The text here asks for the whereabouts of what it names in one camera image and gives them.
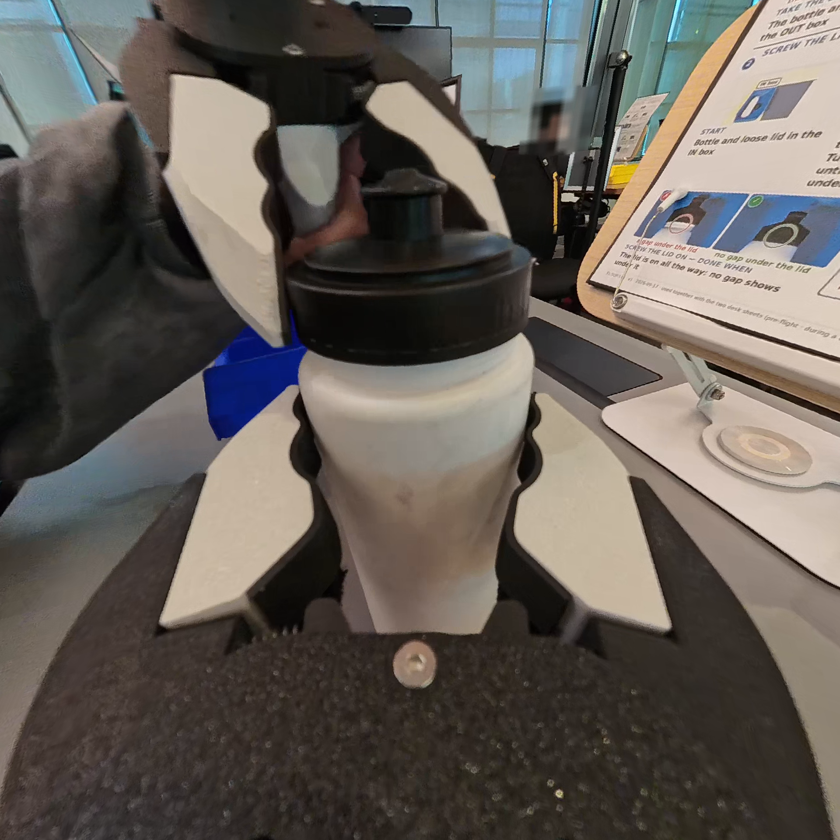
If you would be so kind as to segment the black office chair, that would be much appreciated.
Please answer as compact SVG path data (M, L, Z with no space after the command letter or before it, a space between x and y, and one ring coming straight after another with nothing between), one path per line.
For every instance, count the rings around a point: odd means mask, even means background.
M565 299L578 301L577 280L582 260L561 258L534 262L531 297L548 303Z

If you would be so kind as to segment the black bottle lid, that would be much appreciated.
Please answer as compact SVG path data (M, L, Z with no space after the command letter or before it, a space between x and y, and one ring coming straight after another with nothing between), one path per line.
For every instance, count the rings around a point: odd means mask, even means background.
M287 273L297 336L336 361L455 361L515 338L532 257L508 237L444 229L447 184L415 169L363 189L369 234L314 249Z

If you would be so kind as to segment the white document stand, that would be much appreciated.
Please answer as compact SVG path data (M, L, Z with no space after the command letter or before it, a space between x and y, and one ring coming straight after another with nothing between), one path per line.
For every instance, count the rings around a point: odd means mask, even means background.
M665 347L686 383L615 403L603 423L821 581L839 586L838 428L724 385Z

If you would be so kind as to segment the white plastic bottle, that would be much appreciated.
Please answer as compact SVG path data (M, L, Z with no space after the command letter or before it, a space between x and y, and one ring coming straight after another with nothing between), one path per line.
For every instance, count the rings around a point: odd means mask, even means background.
M379 634L477 634L497 602L534 354L519 335L443 363L308 351L299 386L353 597Z

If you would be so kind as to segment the black tripod pole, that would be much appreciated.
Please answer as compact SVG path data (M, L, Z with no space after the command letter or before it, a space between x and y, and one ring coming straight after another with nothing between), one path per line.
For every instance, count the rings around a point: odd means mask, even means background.
M605 112L604 131L602 135L602 148L595 174L595 185L593 190L592 207L590 213L590 229L597 231L600 218L600 208L606 183L611 166L613 144L616 137L616 122L618 109L623 93L624 81L632 56L626 49L622 49L610 55L608 68L612 71L609 96Z

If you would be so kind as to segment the wooden clipboard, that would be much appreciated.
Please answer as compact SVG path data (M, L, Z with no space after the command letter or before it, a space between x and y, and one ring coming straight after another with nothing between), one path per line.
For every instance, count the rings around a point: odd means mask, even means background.
M782 394L790 402L838 418L837 360L734 330L656 301L634 297L623 309L615 310L614 294L591 283L766 5L766 2L759 2L746 10L700 59L637 173L624 188L583 258L576 288L584 311L608 326L641 340L694 355L727 375L745 377Z

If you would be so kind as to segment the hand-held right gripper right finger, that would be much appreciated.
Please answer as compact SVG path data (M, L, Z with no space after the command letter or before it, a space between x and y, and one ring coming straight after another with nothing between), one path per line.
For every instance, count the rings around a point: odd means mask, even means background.
M672 622L631 477L550 395L532 395L497 552L501 600L565 642L591 620L665 636Z

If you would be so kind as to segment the instruction sheet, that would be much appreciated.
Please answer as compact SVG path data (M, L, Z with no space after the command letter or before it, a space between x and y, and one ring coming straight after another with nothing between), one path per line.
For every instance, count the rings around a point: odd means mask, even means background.
M838 359L839 3L764 2L592 280Z

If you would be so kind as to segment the blue plastic bin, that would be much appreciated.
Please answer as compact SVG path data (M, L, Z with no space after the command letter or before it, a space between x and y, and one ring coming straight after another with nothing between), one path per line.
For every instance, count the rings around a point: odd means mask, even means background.
M289 386L306 348L297 334L275 348L246 327L203 372L208 422L218 440L235 436Z

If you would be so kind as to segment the person's left forearm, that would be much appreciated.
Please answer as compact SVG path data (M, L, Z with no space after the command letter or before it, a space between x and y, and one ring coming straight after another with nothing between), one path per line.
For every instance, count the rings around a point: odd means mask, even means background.
M2 161L2 480L74 463L244 327L126 104L49 126Z

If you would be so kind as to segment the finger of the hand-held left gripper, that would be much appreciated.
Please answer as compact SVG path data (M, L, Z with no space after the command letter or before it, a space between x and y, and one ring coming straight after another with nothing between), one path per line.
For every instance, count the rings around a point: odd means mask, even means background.
M264 213L270 184L257 147L272 128L263 101L225 81L170 77L170 149L164 181L226 302L271 347L291 340L278 263Z
M365 104L383 128L414 144L493 234L510 236L495 180L475 142L409 81L378 85Z

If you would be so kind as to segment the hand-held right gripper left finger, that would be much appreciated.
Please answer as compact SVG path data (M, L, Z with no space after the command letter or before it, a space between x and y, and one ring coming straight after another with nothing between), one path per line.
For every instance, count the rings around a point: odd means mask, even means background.
M280 633L302 628L312 602L341 600L340 533L321 466L299 390L289 387L208 467L163 629L233 617L256 634Z

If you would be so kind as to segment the large black screen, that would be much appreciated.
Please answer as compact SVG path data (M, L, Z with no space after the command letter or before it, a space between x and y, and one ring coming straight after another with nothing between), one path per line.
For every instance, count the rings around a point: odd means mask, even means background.
M376 25L374 31L383 43L412 60L437 81L454 75L451 27Z

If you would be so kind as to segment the person's left hand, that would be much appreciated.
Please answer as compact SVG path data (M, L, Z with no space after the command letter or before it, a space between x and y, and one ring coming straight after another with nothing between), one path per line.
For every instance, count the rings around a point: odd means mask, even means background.
M369 223L361 190L365 160L361 137L352 134L340 147L339 183L332 204L306 205L301 199L288 199L292 237L285 250L286 266L292 266L310 253L333 244L362 238Z

